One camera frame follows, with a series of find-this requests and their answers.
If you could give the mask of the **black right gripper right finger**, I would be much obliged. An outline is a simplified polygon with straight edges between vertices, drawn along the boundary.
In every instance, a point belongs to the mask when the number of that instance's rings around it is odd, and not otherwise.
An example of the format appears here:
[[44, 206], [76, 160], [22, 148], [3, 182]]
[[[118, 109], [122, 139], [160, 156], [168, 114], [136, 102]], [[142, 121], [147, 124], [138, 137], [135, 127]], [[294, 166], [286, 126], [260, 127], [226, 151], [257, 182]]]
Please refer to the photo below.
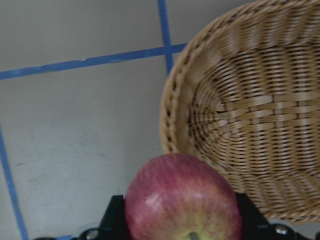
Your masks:
[[242, 217], [243, 240], [265, 240], [269, 222], [245, 193], [235, 194]]

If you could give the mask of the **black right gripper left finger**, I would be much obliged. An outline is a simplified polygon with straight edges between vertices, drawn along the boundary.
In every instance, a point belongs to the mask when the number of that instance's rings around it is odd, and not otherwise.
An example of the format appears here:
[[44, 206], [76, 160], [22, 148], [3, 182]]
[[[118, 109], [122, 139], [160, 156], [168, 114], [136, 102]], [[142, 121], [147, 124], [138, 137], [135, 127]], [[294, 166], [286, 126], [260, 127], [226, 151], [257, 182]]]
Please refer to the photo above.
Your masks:
[[126, 240], [125, 201], [123, 195], [113, 195], [100, 221], [101, 240]]

